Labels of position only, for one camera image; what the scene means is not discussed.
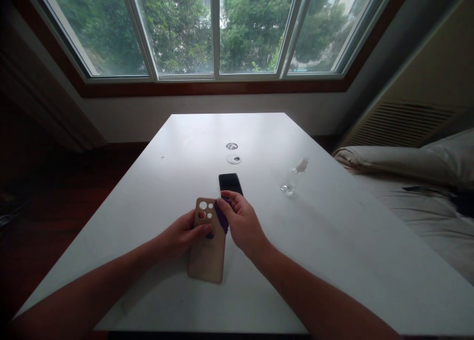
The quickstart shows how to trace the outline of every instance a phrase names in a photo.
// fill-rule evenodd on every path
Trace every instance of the air conditioner vent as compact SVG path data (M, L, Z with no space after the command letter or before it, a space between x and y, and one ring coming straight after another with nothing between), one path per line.
M382 97L347 134L340 147L418 147L464 110Z

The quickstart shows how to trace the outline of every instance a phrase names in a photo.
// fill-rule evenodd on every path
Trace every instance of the phone case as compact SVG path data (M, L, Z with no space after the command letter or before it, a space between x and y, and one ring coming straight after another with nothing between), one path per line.
M206 203L205 209L199 207L201 202ZM226 233L219 222L215 204L216 200L210 198L198 198L196 201L194 227L210 222L212 235L206 235L191 246L188 276L203 281L221 283L224 270ZM204 212L204 219L200 219L199 212Z

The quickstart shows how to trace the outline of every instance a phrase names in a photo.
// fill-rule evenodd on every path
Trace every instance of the left hand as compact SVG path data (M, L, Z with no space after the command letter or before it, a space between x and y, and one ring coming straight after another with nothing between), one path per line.
M166 230L156 237L161 257L177 258L197 240L212 231L211 224L203 224L193 229L195 209L180 216Z

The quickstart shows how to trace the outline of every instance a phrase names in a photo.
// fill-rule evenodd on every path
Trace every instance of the tree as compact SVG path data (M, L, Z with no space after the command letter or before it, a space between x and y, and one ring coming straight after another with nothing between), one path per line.
M347 22L344 5L327 4L328 0L311 0L300 37L296 44L295 59L301 63L318 61L321 54L340 38L338 33Z
M272 55L280 46L292 1L224 0L221 70L273 71Z
M147 74L123 0L56 1L100 74Z
M101 75L146 74L123 0L56 0ZM273 72L293 0L224 0L222 72ZM209 10L201 0L137 0L158 72L212 72ZM342 5L312 0L295 58L313 64L343 44Z
M212 73L209 10L201 0L138 0L160 73Z

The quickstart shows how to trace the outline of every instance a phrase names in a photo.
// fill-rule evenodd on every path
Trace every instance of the white pillow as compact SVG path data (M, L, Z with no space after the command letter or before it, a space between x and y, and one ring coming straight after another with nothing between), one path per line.
M351 146L336 150L333 156L364 174L388 172L436 184L456 185L442 161L417 148Z
M474 188L474 128L423 146L420 150L444 163L458 189Z

